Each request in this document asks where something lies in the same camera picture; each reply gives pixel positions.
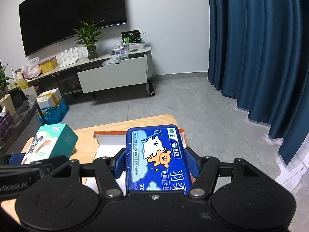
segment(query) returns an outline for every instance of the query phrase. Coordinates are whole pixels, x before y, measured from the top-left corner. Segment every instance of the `flat screen tv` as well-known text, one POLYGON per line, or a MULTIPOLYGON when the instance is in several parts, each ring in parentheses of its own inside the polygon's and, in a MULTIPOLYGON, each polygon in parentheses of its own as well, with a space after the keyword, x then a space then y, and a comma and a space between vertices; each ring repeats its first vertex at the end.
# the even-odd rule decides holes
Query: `flat screen tv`
POLYGON ((72 37, 79 21, 102 21, 100 27, 127 22, 125 0, 25 0, 19 11, 26 56, 72 37))

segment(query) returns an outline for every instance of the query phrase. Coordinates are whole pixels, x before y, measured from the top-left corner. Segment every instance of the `cartoon white dog illustration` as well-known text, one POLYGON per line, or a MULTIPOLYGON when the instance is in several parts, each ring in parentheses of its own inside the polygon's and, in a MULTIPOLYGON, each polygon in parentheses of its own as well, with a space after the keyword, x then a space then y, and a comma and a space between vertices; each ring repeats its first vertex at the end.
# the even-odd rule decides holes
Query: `cartoon white dog illustration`
POLYGON ((144 143, 144 159, 151 158, 151 156, 156 156, 158 151, 164 151, 165 148, 162 146, 161 140, 156 136, 154 139, 149 138, 144 143))

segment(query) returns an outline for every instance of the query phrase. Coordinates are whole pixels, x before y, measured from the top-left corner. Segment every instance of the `teal and white box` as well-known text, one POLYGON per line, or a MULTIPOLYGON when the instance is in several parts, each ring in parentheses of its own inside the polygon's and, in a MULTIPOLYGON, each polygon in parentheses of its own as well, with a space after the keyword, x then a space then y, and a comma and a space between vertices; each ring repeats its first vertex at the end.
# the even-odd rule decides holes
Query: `teal and white box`
POLYGON ((31 142, 22 164, 65 155, 70 158, 77 135, 67 124, 43 125, 31 142))

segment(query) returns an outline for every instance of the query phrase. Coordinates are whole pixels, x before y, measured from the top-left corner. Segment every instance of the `tv stand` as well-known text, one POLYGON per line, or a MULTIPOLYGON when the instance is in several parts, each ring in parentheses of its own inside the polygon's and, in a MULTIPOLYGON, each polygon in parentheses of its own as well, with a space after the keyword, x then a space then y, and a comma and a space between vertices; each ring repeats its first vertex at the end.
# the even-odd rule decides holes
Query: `tv stand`
POLYGON ((102 62, 112 55, 104 55, 92 60, 81 58, 76 63, 56 67, 28 82, 29 86, 37 84, 41 92, 59 88, 63 96, 83 92, 94 93, 99 90, 145 84, 147 95, 154 96, 151 78, 153 64, 151 48, 127 53, 129 59, 119 64, 102 66, 102 62))

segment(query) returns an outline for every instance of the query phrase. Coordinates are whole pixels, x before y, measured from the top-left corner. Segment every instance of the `open cardboard box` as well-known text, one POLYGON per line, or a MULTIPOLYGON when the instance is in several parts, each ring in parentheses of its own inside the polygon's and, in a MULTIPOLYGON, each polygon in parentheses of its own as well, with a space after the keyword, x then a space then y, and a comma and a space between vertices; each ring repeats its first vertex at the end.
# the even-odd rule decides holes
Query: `open cardboard box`
MULTIPOLYGON (((108 156, 115 156, 122 148, 126 147, 126 131, 96 131, 94 138, 97 139, 99 147, 94 159, 108 156)), ((186 133, 184 129, 179 129, 183 147, 188 147, 186 133)), ((116 180, 120 186, 123 195, 126 195, 126 173, 123 172, 119 179, 116 180)), ((98 193, 98 187, 95 178, 87 178, 86 186, 98 193)))

